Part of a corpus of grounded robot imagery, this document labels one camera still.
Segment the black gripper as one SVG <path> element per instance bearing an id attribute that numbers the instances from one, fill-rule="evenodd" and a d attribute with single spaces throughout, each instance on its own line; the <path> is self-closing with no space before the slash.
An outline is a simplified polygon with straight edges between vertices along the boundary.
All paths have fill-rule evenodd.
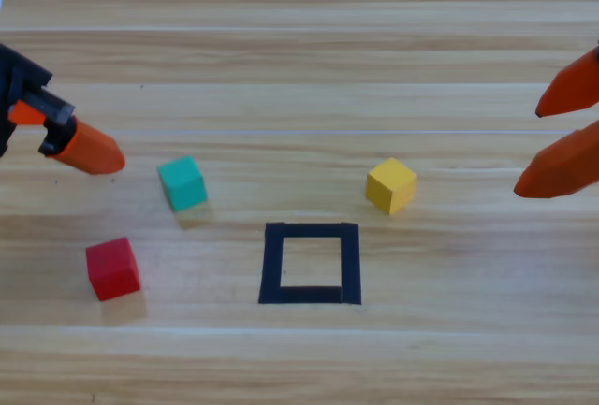
<path id="1" fill-rule="evenodd" d="M 74 106 L 47 91 L 52 73 L 1 45 L 1 155 L 17 125 L 43 125 L 38 151 L 46 158 L 90 175 L 113 174 L 125 166 L 116 141 L 72 116 Z"/>

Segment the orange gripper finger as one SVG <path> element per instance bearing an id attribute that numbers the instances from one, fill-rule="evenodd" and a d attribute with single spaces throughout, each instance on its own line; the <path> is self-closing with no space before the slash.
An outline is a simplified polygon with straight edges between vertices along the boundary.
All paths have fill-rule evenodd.
<path id="1" fill-rule="evenodd" d="M 598 122 L 540 151 L 520 175 L 514 193 L 524 198 L 572 195 L 598 182 Z"/>
<path id="2" fill-rule="evenodd" d="M 564 67 L 541 95 L 535 114 L 560 115 L 598 103 L 598 47 Z"/>

